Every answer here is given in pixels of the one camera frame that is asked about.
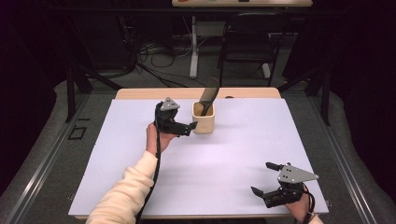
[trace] dark background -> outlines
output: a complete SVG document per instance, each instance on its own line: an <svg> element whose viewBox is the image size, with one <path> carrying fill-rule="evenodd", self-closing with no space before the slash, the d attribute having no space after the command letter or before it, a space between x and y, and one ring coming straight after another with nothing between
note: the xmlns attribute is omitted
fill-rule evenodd
<svg viewBox="0 0 396 224"><path fill-rule="evenodd" d="M344 10L359 6L358 13L353 14L358 22L352 22L345 30L342 22L307 20L284 76L297 77L320 63L326 52L332 51L334 44L331 43L339 36L338 32L344 32L342 35L347 44L333 63L331 89L345 103L354 147L378 185L395 201L396 182L391 179L396 176L393 166L396 159L396 18L393 12L396 6L392 0L374 1L369 5L371 2L315 0L313 7L319 9ZM45 125L55 104L53 88L65 80L69 63L35 7L35 1L3 1L0 4L2 193ZM172 19L168 18L166 23L171 27ZM119 66L121 69L130 64L130 58L125 59L129 54L121 45L119 55L124 54L125 57L109 62L107 57L98 53L95 55L96 64L93 63L85 51L87 46L81 45L78 36L67 29L65 31L70 34L70 43L76 54L89 66ZM148 35L155 38L149 30ZM107 37L110 44L95 36L85 38L90 38L88 42L104 41L104 48L108 48L122 41L117 36L121 34ZM172 44L171 40L165 41L165 45Z"/></svg>

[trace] chair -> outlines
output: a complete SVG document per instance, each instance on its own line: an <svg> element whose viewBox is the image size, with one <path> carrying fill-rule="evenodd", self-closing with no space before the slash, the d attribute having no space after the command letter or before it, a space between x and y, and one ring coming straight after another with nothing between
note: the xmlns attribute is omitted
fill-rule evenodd
<svg viewBox="0 0 396 224"><path fill-rule="evenodd" d="M271 75L267 85L271 86L280 43L289 27L290 19L282 14L243 12L231 16L224 25L219 55L220 86L224 62L259 63L259 69L264 63L270 63Z"/></svg>

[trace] white tabletop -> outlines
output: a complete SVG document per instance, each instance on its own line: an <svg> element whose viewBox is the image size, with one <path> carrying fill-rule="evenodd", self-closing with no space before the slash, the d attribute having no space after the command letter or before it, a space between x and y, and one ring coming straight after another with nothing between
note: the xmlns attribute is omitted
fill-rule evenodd
<svg viewBox="0 0 396 224"><path fill-rule="evenodd" d="M311 7L312 0L172 0L174 7Z"/></svg>
<svg viewBox="0 0 396 224"><path fill-rule="evenodd" d="M191 122L192 99L177 99L176 121ZM146 127L159 100L114 100L92 151L69 215L86 217L126 166L140 159ZM288 106L283 99L218 99L212 134L174 139L162 155L157 186L143 218L270 217L288 215L284 206L266 208L250 187L276 190L278 172L265 167L290 162L309 172ZM306 185L317 213L328 213L318 182Z"/></svg>

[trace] cup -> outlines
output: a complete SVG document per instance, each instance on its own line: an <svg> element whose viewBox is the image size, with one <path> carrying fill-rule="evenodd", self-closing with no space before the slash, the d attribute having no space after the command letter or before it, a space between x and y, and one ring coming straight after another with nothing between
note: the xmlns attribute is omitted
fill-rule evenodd
<svg viewBox="0 0 396 224"><path fill-rule="evenodd" d="M213 133L215 129L215 106L212 104L206 116L201 116L204 106L199 102L192 104L192 121L198 121L195 133Z"/></svg>

